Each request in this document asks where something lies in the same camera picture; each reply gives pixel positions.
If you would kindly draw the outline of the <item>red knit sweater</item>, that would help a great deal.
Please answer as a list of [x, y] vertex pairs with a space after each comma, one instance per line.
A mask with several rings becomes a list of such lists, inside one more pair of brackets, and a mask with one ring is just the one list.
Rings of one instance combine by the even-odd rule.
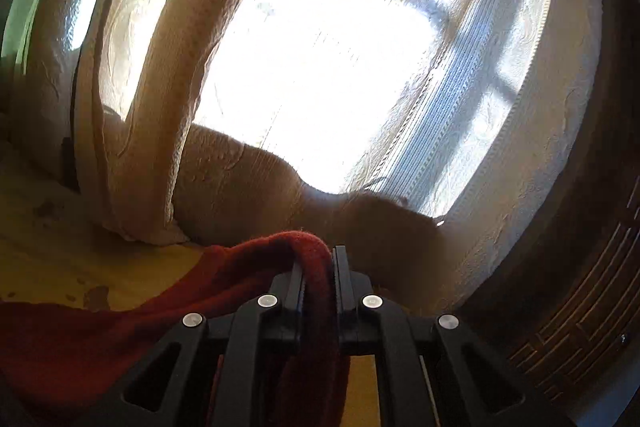
[[1, 384], [18, 399], [62, 410], [96, 402], [184, 314], [230, 314], [268, 291], [299, 263], [306, 280], [303, 339], [279, 386], [283, 426], [336, 426], [346, 399], [349, 361], [337, 347], [328, 246], [291, 231], [234, 247], [205, 249], [194, 268], [160, 295], [127, 311], [56, 303], [2, 303]]

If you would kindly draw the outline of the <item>beige patterned curtain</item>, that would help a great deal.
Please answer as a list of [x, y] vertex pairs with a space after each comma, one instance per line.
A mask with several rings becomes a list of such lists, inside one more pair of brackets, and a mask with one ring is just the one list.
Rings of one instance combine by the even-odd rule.
[[[96, 2], [1, 0], [1, 120], [99, 225], [73, 139]], [[601, 30], [602, 0], [241, 0], [182, 151], [181, 243], [310, 232], [410, 309], [463, 303], [566, 167]]]

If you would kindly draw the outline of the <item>yellow paw print blanket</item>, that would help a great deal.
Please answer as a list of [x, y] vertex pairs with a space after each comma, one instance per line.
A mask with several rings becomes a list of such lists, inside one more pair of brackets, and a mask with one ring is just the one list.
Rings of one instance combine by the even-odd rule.
[[[1, 306], [56, 303], [91, 312], [131, 310], [182, 279], [206, 248], [125, 241], [94, 225], [78, 194], [37, 170], [11, 144], [2, 144]], [[376, 423], [370, 393], [357, 395], [348, 387], [361, 374], [360, 367], [349, 364], [338, 425]], [[1, 421], [6, 426], [91, 426], [89, 415], [98, 400], [62, 410], [18, 399], [1, 384]]]

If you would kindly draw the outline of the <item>ribbed peach curtain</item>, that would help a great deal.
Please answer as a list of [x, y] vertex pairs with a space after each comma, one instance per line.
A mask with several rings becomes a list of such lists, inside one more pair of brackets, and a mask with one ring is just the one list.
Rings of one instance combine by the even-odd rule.
[[241, 0], [98, 0], [80, 51], [74, 153], [80, 193], [128, 241], [184, 241], [174, 194], [186, 137]]

